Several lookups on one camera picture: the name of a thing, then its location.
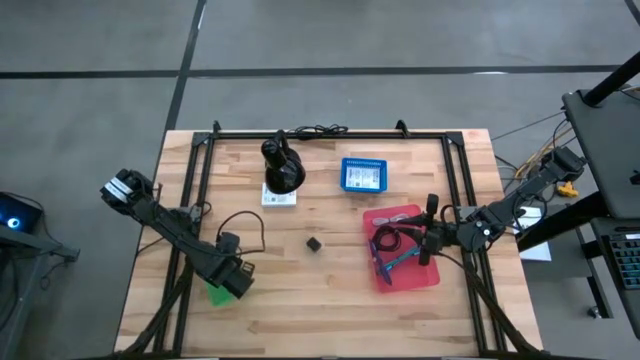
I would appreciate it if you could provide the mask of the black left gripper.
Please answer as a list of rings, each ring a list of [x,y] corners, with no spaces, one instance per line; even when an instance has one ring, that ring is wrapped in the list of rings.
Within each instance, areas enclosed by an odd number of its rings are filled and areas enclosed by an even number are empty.
[[[223,287],[235,298],[242,298],[254,282],[255,265],[244,261],[237,254],[240,237],[222,232],[217,236],[214,255],[207,263],[204,280],[216,287]]]

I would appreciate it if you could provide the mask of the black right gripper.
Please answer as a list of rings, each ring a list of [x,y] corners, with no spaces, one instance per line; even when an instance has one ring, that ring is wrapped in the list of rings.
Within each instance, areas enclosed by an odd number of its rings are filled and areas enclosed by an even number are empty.
[[[469,241],[460,234],[461,227],[444,220],[437,220],[439,196],[429,194],[426,200],[425,211],[416,216],[399,219],[398,224],[422,227],[424,231],[416,228],[396,228],[414,241],[419,246],[418,263],[427,266],[433,256],[438,255],[444,247],[458,246],[464,250],[471,250]]]

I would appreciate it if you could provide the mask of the red plastic bin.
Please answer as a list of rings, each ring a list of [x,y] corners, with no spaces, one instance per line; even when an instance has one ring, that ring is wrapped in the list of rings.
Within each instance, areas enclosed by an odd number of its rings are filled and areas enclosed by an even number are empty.
[[[389,225],[398,227],[393,220],[421,214],[418,205],[402,205],[367,210],[362,224],[365,245],[370,258],[370,278],[373,288],[382,294],[414,290],[437,285],[440,275],[435,260],[427,266],[418,263],[419,247],[410,237],[397,232],[384,234],[377,244],[373,242],[376,231]]]

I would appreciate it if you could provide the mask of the green plastic basket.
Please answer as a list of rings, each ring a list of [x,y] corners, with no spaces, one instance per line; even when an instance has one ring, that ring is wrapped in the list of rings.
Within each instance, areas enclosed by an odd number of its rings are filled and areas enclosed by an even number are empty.
[[[206,291],[208,299],[214,307],[226,306],[235,300],[235,297],[223,286],[215,287],[206,284]]]

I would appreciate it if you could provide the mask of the blue plastic basket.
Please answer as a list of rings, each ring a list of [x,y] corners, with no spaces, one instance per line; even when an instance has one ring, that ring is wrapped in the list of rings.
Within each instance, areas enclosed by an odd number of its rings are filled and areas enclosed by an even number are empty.
[[[347,187],[345,184],[346,173],[349,167],[372,167],[380,169],[380,188],[379,189],[359,189]],[[352,158],[345,157],[341,162],[340,185],[345,192],[358,193],[382,193],[388,188],[387,162],[382,159],[370,158]]]

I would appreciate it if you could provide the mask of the white paper sheet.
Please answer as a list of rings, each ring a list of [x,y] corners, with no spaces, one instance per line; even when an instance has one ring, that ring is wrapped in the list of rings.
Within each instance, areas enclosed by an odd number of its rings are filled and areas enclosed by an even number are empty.
[[[520,230],[528,229],[542,219],[542,211],[540,208],[523,206],[520,208],[520,211],[522,212],[522,215],[520,215],[518,221],[514,223],[516,226],[515,233],[518,233]],[[551,252],[547,242],[522,251],[520,253],[520,258],[526,261],[552,261]]]

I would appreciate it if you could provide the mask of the grey metal stand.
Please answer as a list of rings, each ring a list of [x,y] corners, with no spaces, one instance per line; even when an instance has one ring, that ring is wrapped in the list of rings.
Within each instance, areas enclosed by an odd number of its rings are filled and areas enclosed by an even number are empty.
[[[46,237],[0,226],[0,360],[12,360],[49,256],[75,262],[80,251]]]

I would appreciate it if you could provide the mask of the grey desk top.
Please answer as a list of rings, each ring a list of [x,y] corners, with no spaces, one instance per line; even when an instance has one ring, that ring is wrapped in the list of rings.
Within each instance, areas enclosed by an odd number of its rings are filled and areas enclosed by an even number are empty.
[[[610,214],[640,218],[640,101],[615,92],[590,107],[578,91],[562,101]]]

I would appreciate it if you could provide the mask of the backlit keyboard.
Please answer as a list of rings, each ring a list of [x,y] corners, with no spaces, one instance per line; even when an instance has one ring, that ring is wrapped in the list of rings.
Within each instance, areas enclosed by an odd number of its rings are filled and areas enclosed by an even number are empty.
[[[640,233],[615,234],[608,246],[623,287],[640,289]]]

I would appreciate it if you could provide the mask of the computer with blue light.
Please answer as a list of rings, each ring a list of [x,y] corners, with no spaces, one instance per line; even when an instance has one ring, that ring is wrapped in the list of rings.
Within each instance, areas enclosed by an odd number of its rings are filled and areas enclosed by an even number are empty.
[[[14,197],[0,193],[0,225],[33,234],[43,211]]]

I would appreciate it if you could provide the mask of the black pole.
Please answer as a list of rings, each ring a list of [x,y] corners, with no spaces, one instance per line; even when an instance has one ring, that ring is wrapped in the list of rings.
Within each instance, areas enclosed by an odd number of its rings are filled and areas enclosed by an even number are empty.
[[[596,107],[638,73],[640,73],[640,50],[583,95],[582,101],[590,107]]]

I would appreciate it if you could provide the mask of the black aluminium frame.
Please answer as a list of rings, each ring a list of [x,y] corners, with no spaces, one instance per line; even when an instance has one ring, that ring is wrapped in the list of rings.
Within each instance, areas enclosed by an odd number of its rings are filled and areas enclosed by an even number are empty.
[[[367,210],[422,205],[435,193],[449,208],[502,195],[484,130],[289,131],[307,176],[289,208],[261,205],[268,130],[170,131],[153,181],[167,207],[202,214],[198,235],[239,235],[255,265],[248,292],[214,307],[205,283],[151,229],[134,251],[119,324],[116,360],[202,357],[477,356],[507,350],[505,330],[477,299],[463,266],[472,264],[534,346],[541,343],[514,239],[475,259],[449,248],[437,285],[382,294],[373,288],[362,216]],[[387,162],[382,193],[345,192],[345,157]],[[322,248],[307,246],[315,237]]]

